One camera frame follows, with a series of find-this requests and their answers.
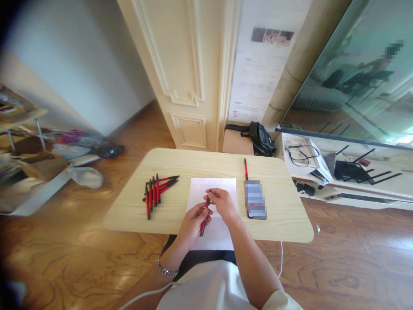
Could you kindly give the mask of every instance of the decorative molding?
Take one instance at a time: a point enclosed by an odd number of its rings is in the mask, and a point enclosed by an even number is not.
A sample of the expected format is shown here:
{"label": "decorative molding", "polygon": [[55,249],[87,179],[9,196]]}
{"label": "decorative molding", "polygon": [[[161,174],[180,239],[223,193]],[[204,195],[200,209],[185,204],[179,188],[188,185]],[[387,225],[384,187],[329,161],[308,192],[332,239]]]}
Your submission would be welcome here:
{"label": "decorative molding", "polygon": [[194,62],[195,70],[195,80],[197,86],[197,93],[191,93],[191,99],[179,98],[176,90],[171,90],[168,85],[168,79],[166,77],[165,71],[163,70],[162,61],[158,53],[154,36],[149,24],[145,6],[143,0],[133,0],[133,7],[136,15],[138,16],[138,22],[142,28],[143,36],[145,42],[148,46],[149,53],[151,55],[152,62],[155,67],[155,71],[160,82],[162,92],[164,95],[171,98],[171,102],[178,105],[187,105],[198,107],[198,101],[205,101],[204,91],[203,91],[203,79],[202,79],[202,65],[201,65],[201,53],[200,44],[198,36],[198,0],[187,0],[188,6],[188,16],[189,16],[189,28],[191,33],[191,44],[192,44],[192,56]]}
{"label": "decorative molding", "polygon": [[[205,118],[199,118],[196,116],[185,116],[185,115],[178,115],[178,114],[173,114],[170,113],[173,124],[176,128],[176,131],[178,132],[179,135],[179,139],[181,140],[181,144],[184,146],[192,146],[192,147],[198,147],[198,148],[203,148],[206,149],[207,148],[207,134],[205,131]],[[202,143],[200,144],[196,144],[196,143],[191,143],[191,142],[186,142],[184,140],[183,134],[182,134],[182,128],[181,128],[181,124],[179,123],[179,120],[184,120],[184,121],[192,121],[195,123],[199,124],[200,127],[200,132],[201,132],[201,139],[202,139]]]}
{"label": "decorative molding", "polygon": [[221,55],[219,64],[219,98],[216,126],[216,151],[222,151],[225,125],[231,99],[232,75],[237,52],[241,0],[226,0],[222,21]]}

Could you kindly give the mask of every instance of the white door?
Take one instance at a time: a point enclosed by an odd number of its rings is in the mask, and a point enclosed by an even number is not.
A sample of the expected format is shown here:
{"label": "white door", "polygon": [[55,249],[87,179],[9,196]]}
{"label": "white door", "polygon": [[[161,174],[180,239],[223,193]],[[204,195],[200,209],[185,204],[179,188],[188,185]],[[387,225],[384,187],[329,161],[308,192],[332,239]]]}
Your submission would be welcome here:
{"label": "white door", "polygon": [[239,0],[118,0],[179,149],[221,151]]}

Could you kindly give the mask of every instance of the black backpack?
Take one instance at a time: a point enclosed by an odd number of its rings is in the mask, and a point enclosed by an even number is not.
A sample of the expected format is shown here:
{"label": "black backpack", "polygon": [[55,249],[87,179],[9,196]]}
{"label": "black backpack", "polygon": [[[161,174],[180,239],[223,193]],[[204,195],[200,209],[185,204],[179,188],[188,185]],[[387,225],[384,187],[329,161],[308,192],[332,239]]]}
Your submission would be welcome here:
{"label": "black backpack", "polygon": [[251,122],[249,126],[226,125],[225,129],[237,130],[241,136],[250,137],[255,155],[272,157],[276,151],[270,135],[259,122]]}

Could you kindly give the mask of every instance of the glass panel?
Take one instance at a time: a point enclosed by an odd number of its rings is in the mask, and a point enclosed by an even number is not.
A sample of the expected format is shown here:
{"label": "glass panel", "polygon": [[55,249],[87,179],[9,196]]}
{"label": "glass panel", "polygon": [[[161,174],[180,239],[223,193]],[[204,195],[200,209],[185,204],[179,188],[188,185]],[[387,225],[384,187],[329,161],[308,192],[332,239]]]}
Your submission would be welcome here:
{"label": "glass panel", "polygon": [[413,1],[354,0],[281,131],[413,147]]}

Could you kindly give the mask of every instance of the paper notice on wall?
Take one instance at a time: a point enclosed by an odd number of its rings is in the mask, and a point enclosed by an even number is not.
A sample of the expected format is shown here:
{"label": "paper notice on wall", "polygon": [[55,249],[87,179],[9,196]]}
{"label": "paper notice on wall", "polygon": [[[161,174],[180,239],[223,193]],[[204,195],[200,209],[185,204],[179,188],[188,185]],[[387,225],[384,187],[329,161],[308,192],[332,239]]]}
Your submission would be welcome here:
{"label": "paper notice on wall", "polygon": [[312,0],[244,0],[229,121],[262,121]]}

